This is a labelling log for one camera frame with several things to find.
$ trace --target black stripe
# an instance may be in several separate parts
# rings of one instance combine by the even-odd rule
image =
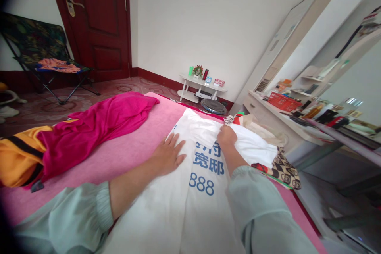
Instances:
[[[37,176],[40,174],[43,168],[44,168],[43,165],[41,165],[40,163],[37,163],[31,177],[22,186],[25,187],[29,185],[31,182],[33,182],[37,178]]]
[[[22,141],[20,138],[16,136],[11,136],[11,137],[8,137],[7,139],[11,141],[13,144],[15,144],[18,148],[23,150],[24,152],[32,154],[40,159],[42,159],[42,157],[44,156],[44,153],[29,146],[27,143],[25,143],[24,141]],[[31,182],[33,182],[37,178],[37,176],[40,174],[43,168],[44,168],[43,165],[41,165],[40,163],[37,163],[31,177],[22,186],[24,187],[26,185],[29,185]]]
[[[12,143],[14,143],[18,148],[20,148],[24,152],[32,154],[40,159],[42,159],[42,157],[44,156],[44,153],[34,149],[33,147],[30,147],[27,143],[25,143],[24,141],[22,141],[20,138],[16,136],[11,136],[11,137],[8,137],[7,139],[11,141]]]

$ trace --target camouflage chair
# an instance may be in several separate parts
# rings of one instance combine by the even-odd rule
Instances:
[[[100,95],[100,93],[98,93],[92,86],[91,81],[88,78],[93,69],[82,66],[70,58],[66,46],[66,36],[63,31],[64,29],[61,26],[35,21],[8,13],[1,13],[0,29],[1,34],[14,54],[13,58],[19,62],[23,71],[26,72],[27,70],[30,70],[43,85],[42,90],[39,90],[27,73],[29,81],[37,92],[41,93],[44,89],[47,89],[55,97],[58,103],[63,105],[66,104],[79,87],[86,89],[82,84],[87,81],[95,92],[89,89],[86,90],[96,95]],[[18,48],[18,53],[15,51],[14,46]],[[80,71],[76,73],[79,83],[64,101],[60,100],[48,87],[58,74],[58,71],[39,68],[40,64],[38,62],[44,58],[54,58],[66,61],[80,69]],[[52,75],[49,80],[46,78],[46,74],[48,73]]]

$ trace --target door handle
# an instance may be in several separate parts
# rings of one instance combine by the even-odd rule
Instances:
[[[82,8],[85,8],[85,6],[81,3],[74,2],[73,0],[67,0],[67,1],[74,4],[74,5],[78,5],[78,6],[81,6]]]
[[[69,10],[70,16],[75,18],[75,10],[74,5],[81,6],[82,8],[85,8],[85,6],[81,3],[76,3],[73,0],[66,0],[67,9]]]

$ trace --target wooden door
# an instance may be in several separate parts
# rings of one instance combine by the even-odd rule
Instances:
[[[75,55],[76,61],[94,68],[91,77],[96,81],[130,77],[128,0],[73,1],[84,6],[73,6],[75,17],[70,15],[66,0],[57,0],[57,3],[61,15],[66,13],[62,16],[66,22],[69,21],[71,36],[75,39],[70,44],[76,45],[76,54],[79,55],[79,58]]]

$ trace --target tissue box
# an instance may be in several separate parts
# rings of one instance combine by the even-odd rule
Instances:
[[[214,85],[219,85],[219,86],[223,87],[224,84],[225,84],[225,82],[223,80],[220,80],[220,79],[214,80]]]

